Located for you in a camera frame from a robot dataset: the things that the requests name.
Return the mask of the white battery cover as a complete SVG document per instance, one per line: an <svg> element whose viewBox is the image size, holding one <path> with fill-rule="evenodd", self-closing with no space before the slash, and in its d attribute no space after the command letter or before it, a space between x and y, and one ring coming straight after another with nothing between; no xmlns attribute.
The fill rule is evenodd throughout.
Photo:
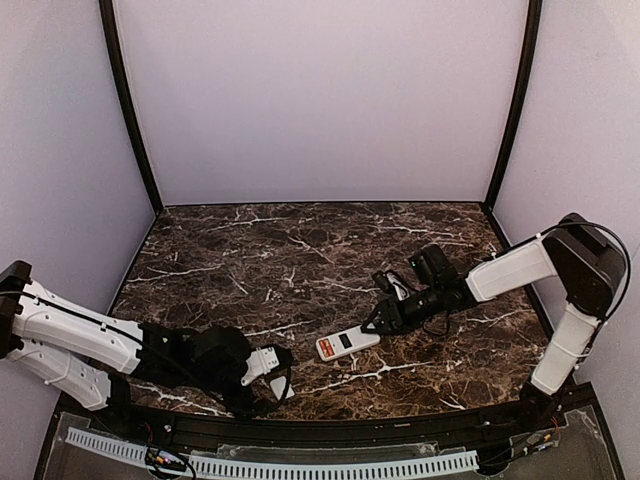
<svg viewBox="0 0 640 480"><path fill-rule="evenodd" d="M279 376L269 382L270 389L277 400L280 400L283 394L286 394L285 399L289 399L295 395L292 386L289 386L288 389L285 389L286 381L287 379L285 376Z"/></svg>

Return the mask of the white remote control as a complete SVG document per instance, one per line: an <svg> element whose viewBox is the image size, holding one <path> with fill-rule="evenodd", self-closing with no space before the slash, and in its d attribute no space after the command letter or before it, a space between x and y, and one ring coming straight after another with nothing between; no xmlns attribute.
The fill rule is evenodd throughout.
<svg viewBox="0 0 640 480"><path fill-rule="evenodd" d="M327 339L331 343L332 350L335 352L333 357L326 358L323 354L325 349L320 345L320 341L323 339ZM319 338L315 342L315 347L320 359L324 362L329 362L375 346L380 342L380 340L381 337L378 334L363 334L360 331L360 326L355 326L353 328Z"/></svg>

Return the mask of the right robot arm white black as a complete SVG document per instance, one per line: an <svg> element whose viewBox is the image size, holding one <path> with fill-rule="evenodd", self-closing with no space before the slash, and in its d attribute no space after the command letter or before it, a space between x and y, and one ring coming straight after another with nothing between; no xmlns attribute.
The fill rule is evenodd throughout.
<svg viewBox="0 0 640 480"><path fill-rule="evenodd" d="M557 277L566 292L564 313L530 385L556 394L592 348L595 338L626 295L629 252L610 229L576 213L558 224L460 273L436 244L408 260L422 289L395 272L373 279L385 297L363 322L362 332L403 335L441 313L461 312L508 291Z"/></svg>

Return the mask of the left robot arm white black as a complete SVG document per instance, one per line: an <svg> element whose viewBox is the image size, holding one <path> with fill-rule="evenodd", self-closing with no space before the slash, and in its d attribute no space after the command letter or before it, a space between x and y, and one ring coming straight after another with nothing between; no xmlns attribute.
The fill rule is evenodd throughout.
<svg viewBox="0 0 640 480"><path fill-rule="evenodd" d="M69 302L15 261L1 273L1 356L20 362L87 410L128 401L124 376L195 387L243 416L257 416L251 383L282 366L275 347L251 347L233 327L203 332L119 320Z"/></svg>

